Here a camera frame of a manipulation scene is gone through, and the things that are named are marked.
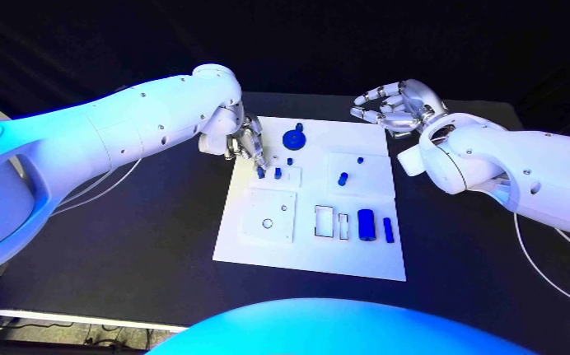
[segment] table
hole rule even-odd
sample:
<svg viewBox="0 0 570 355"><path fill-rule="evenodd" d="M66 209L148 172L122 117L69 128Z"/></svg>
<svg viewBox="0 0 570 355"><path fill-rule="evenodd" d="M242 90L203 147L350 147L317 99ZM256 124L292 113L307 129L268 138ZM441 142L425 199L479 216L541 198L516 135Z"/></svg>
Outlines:
<svg viewBox="0 0 570 355"><path fill-rule="evenodd" d="M243 93L248 111L298 119L357 121L352 99ZM506 104L445 103L519 128ZM536 352L561 352L570 300L526 262L513 215L483 194L451 196L425 174L405 175L395 156L415 139L388 138L405 283L213 262L232 162L199 153L191 139L144 158L102 198L50 219L0 278L0 310L187 326L261 301L333 297L424 311ZM519 224L539 268L568 289L567 241L525 218Z"/></svg>

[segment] round hole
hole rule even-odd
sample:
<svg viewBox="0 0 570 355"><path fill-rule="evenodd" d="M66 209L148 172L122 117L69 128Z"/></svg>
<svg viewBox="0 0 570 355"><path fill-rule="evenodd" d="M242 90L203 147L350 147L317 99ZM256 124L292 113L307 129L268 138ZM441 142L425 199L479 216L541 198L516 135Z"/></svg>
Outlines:
<svg viewBox="0 0 570 355"><path fill-rule="evenodd" d="M533 182L531 186L531 194L536 194L539 191L539 182Z"/></svg>

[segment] white square board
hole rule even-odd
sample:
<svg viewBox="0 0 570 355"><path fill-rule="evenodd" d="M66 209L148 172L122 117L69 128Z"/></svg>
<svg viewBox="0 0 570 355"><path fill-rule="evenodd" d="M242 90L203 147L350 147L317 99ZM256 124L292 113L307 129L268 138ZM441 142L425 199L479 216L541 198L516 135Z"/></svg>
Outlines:
<svg viewBox="0 0 570 355"><path fill-rule="evenodd" d="M259 180L252 161L235 161L213 260L405 281L383 129L375 124L258 119L269 168ZM303 124L305 145L290 151L281 140L295 123ZM365 159L362 164L356 162L359 156ZM292 159L291 166L285 164L287 157ZM281 168L279 180L272 178L275 167ZM340 172L349 175L343 187L337 185ZM285 205L287 197L294 201ZM284 210L277 208L278 200ZM314 236L317 205L331 207L333 238ZM375 241L359 240L359 209L373 212ZM347 241L339 239L340 213L347 215ZM392 221L391 244L385 242L383 217ZM262 228L265 219L282 222L274 226L282 230L279 233L271 232L274 227Z"/></svg>

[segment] white cable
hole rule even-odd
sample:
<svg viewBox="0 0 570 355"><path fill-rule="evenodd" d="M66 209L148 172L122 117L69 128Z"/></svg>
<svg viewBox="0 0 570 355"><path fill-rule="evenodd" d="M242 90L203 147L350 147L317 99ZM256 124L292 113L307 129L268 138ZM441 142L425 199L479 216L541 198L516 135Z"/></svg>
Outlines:
<svg viewBox="0 0 570 355"><path fill-rule="evenodd" d="M93 199L98 199L102 195L105 195L108 192L112 191L112 189L115 189L116 185L124 181L124 178L128 176L128 174L132 172L134 168L137 167L139 163L139 159L137 160L137 162L134 163L131 169L127 171L127 173L122 175L122 178L115 182L115 184L102 192L99 193L96 196L90 197L88 200L82 201L80 203L76 203L73 205L70 205L67 208L63 208L59 211L54 211L50 214L50 217L54 217L59 213L63 213L64 211L69 211L72 208L77 207L79 205L86 204L89 201L92 201Z"/></svg>
<svg viewBox="0 0 570 355"><path fill-rule="evenodd" d="M82 196L112 174L114 170L111 170L77 194L73 194L67 197L60 203L59 207L66 204L70 200L75 200L79 196Z"/></svg>
<svg viewBox="0 0 570 355"><path fill-rule="evenodd" d="M570 237L567 236L567 233L561 229L555 229L555 231L559 233L559 235L567 239L570 242Z"/></svg>
<svg viewBox="0 0 570 355"><path fill-rule="evenodd" d="M548 279L548 277L546 277L546 276L544 275L544 273L539 271L536 265L535 265L533 262L532 262L531 256L528 255L528 252L526 252L525 244L523 244L523 242L522 242L522 238L520 238L520 236L519 236L519 221L518 221L518 219L516 219L516 213L513 213L513 228L516 229L516 237L519 238L519 247L522 248L522 252L525 253L525 257L526 257L528 261L531 262L531 265L532 265L533 269L536 270L539 276L541 276L541 277L546 280L546 282L552 285L554 289L557 289L558 292L559 292L562 295L565 295L567 297L570 297L570 294L568 294L567 292L564 292L564 291L559 289L558 285L555 285L555 283Z"/></svg>

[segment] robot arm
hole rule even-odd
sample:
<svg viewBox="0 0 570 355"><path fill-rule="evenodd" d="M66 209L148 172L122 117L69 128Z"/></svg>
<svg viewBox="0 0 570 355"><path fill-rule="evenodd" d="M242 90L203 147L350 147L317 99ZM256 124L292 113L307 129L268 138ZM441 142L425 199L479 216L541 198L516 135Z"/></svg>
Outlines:
<svg viewBox="0 0 570 355"><path fill-rule="evenodd" d="M405 173L425 172L448 194L463 190L487 194L513 213L568 231L570 137L510 132L486 119L451 114L418 81L375 90L355 104L386 97L380 112L356 106L350 113L382 125L395 138L414 129L419 132L418 144L398 154Z"/></svg>
<svg viewBox="0 0 570 355"><path fill-rule="evenodd" d="M0 263L27 245L88 179L197 133L202 152L252 158L265 169L261 126L243 113L233 73L215 64L196 67L191 76L158 79L88 104L0 122Z"/></svg>

